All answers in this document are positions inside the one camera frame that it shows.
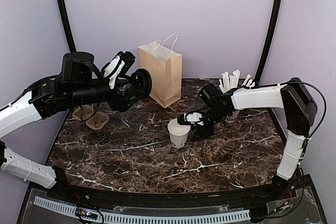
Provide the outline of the white paper coffee cup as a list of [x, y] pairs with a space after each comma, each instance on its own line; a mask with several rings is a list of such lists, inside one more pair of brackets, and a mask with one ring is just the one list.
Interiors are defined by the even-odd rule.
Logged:
[[191, 126], [180, 125], [178, 124], [177, 119], [173, 119], [168, 123], [167, 129], [169, 131], [172, 146], [174, 148], [183, 148], [191, 130]]

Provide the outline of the black plastic cup lid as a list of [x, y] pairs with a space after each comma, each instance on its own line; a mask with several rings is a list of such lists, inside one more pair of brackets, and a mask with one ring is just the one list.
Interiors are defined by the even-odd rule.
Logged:
[[152, 79], [146, 69], [138, 69], [131, 75], [130, 87], [141, 91], [145, 97], [149, 96], [152, 90]]

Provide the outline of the brown pulp cup carrier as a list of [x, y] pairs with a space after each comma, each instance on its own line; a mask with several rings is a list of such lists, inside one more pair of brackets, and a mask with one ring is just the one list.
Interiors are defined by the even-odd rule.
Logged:
[[109, 121], [109, 116], [103, 112], [95, 112], [90, 105], [82, 105], [77, 107], [73, 113], [72, 118], [85, 122], [86, 126], [94, 131], [101, 130]]

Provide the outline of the brown paper bag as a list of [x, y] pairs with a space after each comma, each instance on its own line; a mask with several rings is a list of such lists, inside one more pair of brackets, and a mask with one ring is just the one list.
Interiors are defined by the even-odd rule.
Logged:
[[164, 108], [181, 98], [183, 56], [173, 50], [177, 33], [138, 47], [139, 67], [152, 79], [150, 97]]

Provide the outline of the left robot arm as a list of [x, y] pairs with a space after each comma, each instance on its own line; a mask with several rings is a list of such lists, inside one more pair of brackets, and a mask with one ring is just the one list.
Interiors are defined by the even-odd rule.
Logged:
[[11, 103], [1, 108], [1, 137], [33, 122], [75, 107], [106, 102], [111, 110], [125, 112], [149, 96], [149, 72], [138, 69], [128, 76], [135, 62], [129, 52], [119, 52], [98, 69], [88, 52], [63, 56], [61, 72], [31, 84]]

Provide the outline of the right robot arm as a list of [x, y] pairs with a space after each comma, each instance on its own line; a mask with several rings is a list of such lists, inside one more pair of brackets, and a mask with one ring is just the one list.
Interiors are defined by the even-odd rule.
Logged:
[[183, 113], [177, 118], [179, 125], [189, 125], [196, 129], [196, 136], [208, 138], [214, 135], [214, 125], [234, 111], [253, 108], [279, 108], [285, 112], [287, 120], [287, 140], [276, 175], [281, 178], [268, 188], [273, 200], [280, 199], [288, 191], [288, 184], [299, 163], [304, 158], [318, 107], [308, 91], [310, 84], [299, 78], [291, 78], [284, 83], [265, 86], [232, 88], [223, 93], [213, 83], [199, 91], [205, 103], [199, 110]]

